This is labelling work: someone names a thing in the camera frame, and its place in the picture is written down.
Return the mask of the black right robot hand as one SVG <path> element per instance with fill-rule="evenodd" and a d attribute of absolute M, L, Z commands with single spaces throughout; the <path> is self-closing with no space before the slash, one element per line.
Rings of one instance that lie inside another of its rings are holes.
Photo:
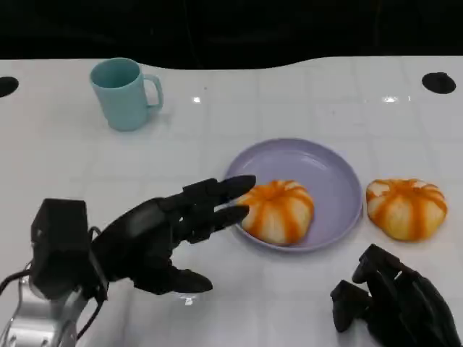
<path fill-rule="evenodd" d="M 363 320 L 382 346 L 462 345 L 453 314 L 437 288 L 375 244 L 360 256 L 352 282 L 341 280 L 330 297 L 340 333 Z"/>

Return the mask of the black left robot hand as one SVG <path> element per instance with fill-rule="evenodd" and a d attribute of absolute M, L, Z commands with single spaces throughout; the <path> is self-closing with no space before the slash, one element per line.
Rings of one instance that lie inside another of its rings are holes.
<path fill-rule="evenodd" d="M 207 179 L 183 187 L 179 194 L 155 197 L 127 211 L 92 243 L 106 279 L 129 278 L 135 288 L 155 295 L 212 290 L 213 284 L 205 276 L 175 267 L 173 251 L 183 241 L 196 244 L 241 223 L 250 209 L 233 201 L 255 183 L 253 175 Z"/>

